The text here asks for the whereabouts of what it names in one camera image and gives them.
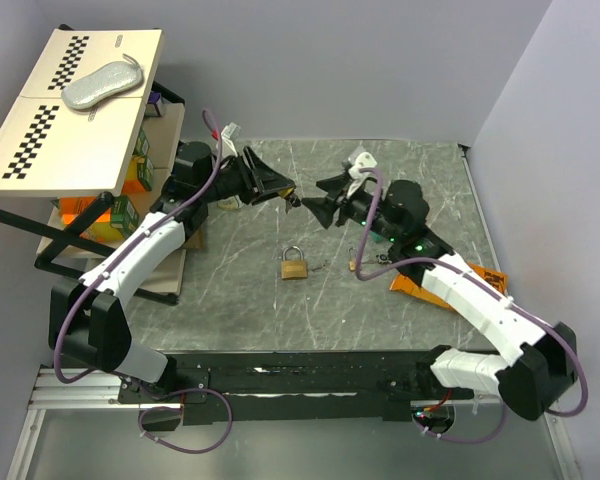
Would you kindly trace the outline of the yellow padlock keys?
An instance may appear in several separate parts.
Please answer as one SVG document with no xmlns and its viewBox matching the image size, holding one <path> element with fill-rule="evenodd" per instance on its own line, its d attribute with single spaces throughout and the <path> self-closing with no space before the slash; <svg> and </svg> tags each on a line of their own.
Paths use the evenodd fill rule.
<svg viewBox="0 0 600 480">
<path fill-rule="evenodd" d="M 301 199 L 295 194 L 289 195 L 285 198 L 285 213 L 288 214 L 292 209 L 299 208 L 302 206 Z"/>
</svg>

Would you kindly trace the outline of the small brass padlock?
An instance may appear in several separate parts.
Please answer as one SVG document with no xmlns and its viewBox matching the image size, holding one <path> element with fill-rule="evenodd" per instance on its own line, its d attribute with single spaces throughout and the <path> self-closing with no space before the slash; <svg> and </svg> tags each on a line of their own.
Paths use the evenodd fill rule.
<svg viewBox="0 0 600 480">
<path fill-rule="evenodd" d="M 357 250 L 354 247 L 348 249 L 348 268 L 350 272 L 356 270 Z"/>
</svg>

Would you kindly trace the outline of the large brass padlock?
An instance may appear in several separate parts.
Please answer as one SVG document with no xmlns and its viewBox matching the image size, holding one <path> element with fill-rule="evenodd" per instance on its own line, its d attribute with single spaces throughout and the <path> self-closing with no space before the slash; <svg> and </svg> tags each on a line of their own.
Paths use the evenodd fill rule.
<svg viewBox="0 0 600 480">
<path fill-rule="evenodd" d="M 308 276 L 308 264 L 303 250 L 295 245 L 286 247 L 281 253 L 281 279 L 304 280 Z"/>
</svg>

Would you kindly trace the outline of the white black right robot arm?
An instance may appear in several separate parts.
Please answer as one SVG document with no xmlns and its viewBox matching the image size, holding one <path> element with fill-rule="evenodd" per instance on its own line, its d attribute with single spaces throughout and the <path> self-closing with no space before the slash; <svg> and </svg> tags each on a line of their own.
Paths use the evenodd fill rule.
<svg viewBox="0 0 600 480">
<path fill-rule="evenodd" d="M 569 413 L 579 414 L 589 392 L 574 332 L 529 314 L 437 236 L 426 224 L 429 205 L 418 183 L 395 180 L 383 188 L 379 171 L 372 173 L 378 185 L 372 193 L 343 173 L 318 181 L 324 197 L 301 202 L 324 228 L 354 221 L 388 240 L 392 268 L 449 304 L 495 349 L 441 348 L 417 373 L 418 390 L 433 399 L 454 388 L 495 395 L 518 416 L 536 420 L 578 384 L 580 401 Z"/>
</svg>

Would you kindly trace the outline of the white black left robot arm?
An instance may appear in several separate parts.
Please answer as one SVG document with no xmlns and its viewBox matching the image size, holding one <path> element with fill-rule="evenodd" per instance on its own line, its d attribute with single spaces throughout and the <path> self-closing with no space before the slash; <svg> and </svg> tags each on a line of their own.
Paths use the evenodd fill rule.
<svg viewBox="0 0 600 480">
<path fill-rule="evenodd" d="M 53 368 L 65 384 L 61 361 L 70 358 L 87 372 L 99 370 L 142 382 L 157 402 L 178 387 L 176 360 L 133 339 L 125 309 L 151 273 L 199 229 L 212 203 L 237 197 L 245 205 L 281 198 L 300 204 L 296 184 L 265 164 L 250 147 L 213 150 L 190 142 L 144 220 L 112 254 L 79 279 L 63 278 L 51 291 L 49 345 Z"/>
</svg>

